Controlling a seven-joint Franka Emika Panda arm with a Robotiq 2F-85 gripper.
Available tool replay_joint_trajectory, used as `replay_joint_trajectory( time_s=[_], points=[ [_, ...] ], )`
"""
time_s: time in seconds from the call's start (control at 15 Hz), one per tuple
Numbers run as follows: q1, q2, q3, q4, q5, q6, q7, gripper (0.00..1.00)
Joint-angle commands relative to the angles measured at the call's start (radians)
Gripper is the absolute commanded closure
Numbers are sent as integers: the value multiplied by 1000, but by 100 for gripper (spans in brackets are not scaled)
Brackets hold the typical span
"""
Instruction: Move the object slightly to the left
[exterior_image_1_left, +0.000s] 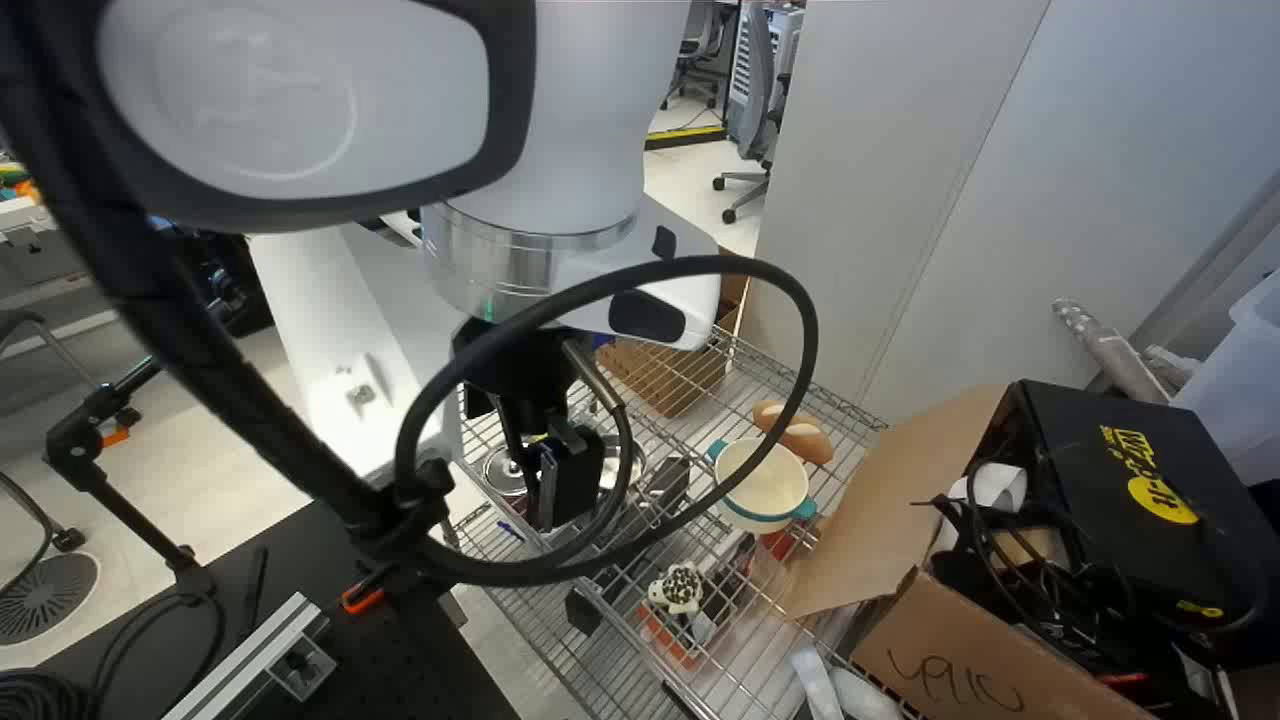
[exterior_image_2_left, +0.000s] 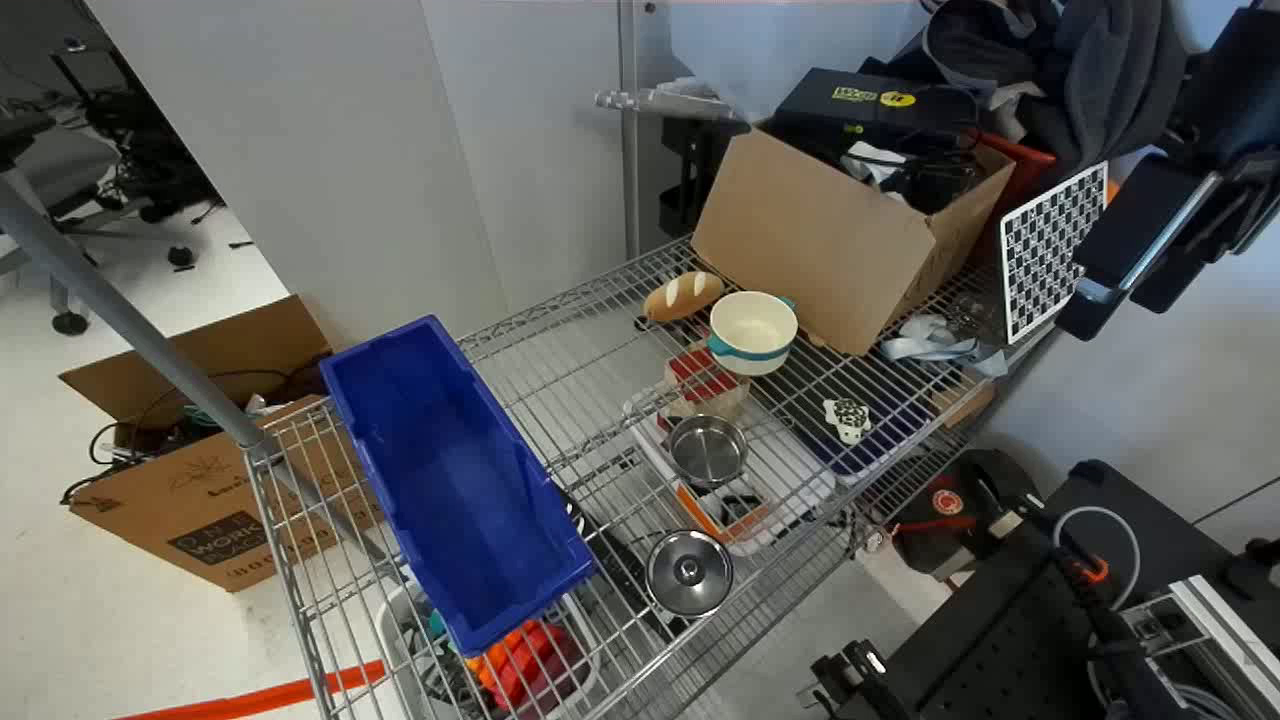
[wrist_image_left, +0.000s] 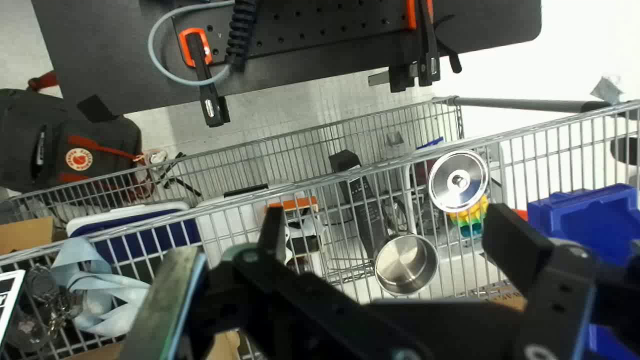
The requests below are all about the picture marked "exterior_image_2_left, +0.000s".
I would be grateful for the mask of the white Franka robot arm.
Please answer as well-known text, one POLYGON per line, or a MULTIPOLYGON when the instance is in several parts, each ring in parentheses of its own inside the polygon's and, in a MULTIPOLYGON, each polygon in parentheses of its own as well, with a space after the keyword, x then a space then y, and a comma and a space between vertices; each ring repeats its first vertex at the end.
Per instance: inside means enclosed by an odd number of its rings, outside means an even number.
POLYGON ((1168 138, 1070 251, 1054 322, 1093 339, 1125 299, 1168 313, 1193 281, 1243 257, 1280 209, 1280 9, 1247 0, 1182 85, 1168 138))

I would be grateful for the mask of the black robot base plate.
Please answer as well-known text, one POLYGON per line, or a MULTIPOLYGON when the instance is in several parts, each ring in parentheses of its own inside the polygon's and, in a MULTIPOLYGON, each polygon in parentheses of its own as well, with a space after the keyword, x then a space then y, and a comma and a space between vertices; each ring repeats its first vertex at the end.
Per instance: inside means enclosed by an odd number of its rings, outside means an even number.
POLYGON ((1038 495, 965 451, 893 545, 974 569, 895 653, 812 658, 827 720, 1280 720, 1275 545, 1229 551, 1100 460, 1038 495))

